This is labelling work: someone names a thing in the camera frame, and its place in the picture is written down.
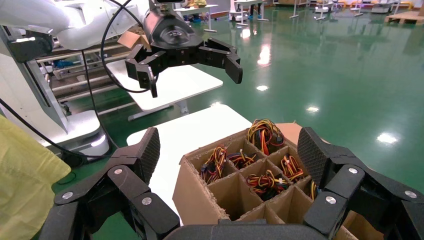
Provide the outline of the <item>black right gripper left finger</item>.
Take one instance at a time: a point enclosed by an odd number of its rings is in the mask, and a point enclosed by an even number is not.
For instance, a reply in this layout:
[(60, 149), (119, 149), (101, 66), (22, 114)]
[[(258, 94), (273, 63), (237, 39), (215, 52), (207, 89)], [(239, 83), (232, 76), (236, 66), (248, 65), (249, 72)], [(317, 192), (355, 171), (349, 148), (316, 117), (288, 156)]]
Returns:
[(105, 166), (59, 192), (41, 228), (42, 240), (90, 240), (120, 213), (143, 240), (162, 240), (180, 227), (178, 215), (149, 187), (160, 157), (155, 127), (141, 140), (117, 149)]

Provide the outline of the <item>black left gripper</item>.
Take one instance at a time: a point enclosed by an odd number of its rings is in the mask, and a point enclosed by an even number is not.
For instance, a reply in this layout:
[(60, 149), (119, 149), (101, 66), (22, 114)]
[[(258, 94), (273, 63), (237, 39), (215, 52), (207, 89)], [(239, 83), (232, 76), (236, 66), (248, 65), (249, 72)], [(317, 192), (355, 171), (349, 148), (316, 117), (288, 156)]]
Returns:
[(159, 73), (166, 67), (199, 63), (224, 69), (235, 84), (242, 82), (238, 49), (212, 37), (203, 41), (174, 12), (151, 9), (143, 20), (143, 30), (152, 51), (136, 44), (125, 60), (125, 67), (128, 77), (137, 80), (141, 89), (150, 90), (153, 98), (158, 97)]

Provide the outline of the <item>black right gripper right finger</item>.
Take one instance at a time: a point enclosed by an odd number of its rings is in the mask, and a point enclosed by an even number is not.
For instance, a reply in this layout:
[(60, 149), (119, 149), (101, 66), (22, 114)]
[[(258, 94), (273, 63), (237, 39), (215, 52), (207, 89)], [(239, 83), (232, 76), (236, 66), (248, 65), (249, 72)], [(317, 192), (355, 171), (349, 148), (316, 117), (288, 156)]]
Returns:
[(327, 143), (303, 127), (298, 156), (320, 189), (303, 223), (327, 239), (336, 236), (349, 212), (363, 216), (386, 240), (424, 237), (424, 195), (366, 166), (348, 148)]

